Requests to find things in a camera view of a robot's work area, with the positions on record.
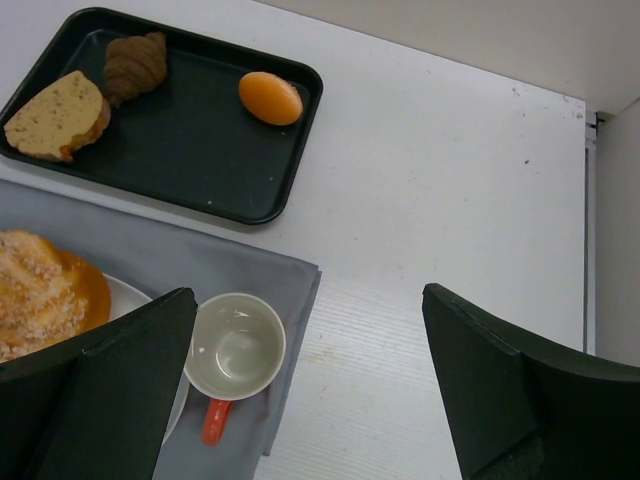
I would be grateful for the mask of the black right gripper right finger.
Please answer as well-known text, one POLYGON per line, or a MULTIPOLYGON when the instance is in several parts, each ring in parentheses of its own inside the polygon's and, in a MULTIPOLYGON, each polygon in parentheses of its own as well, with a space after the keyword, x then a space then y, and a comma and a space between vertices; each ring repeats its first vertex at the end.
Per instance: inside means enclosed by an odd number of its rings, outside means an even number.
POLYGON ((422 311, 464 479, 636 479, 639 370, 430 283, 422 311))

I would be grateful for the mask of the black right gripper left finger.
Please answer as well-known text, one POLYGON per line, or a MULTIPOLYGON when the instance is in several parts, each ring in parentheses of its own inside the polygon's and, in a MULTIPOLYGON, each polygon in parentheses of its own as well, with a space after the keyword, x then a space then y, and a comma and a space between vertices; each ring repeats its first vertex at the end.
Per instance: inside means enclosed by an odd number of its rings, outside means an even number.
POLYGON ((196 312, 178 288, 2 363, 2 478, 151 478, 196 312))

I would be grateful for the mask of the large sugared orange bun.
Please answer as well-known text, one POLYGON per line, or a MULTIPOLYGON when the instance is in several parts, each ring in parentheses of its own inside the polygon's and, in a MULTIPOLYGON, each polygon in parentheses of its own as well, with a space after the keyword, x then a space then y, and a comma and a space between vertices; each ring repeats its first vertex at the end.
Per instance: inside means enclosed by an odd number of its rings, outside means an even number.
POLYGON ((83 258, 23 230, 1 232, 1 361, 107 323, 111 292, 83 258))

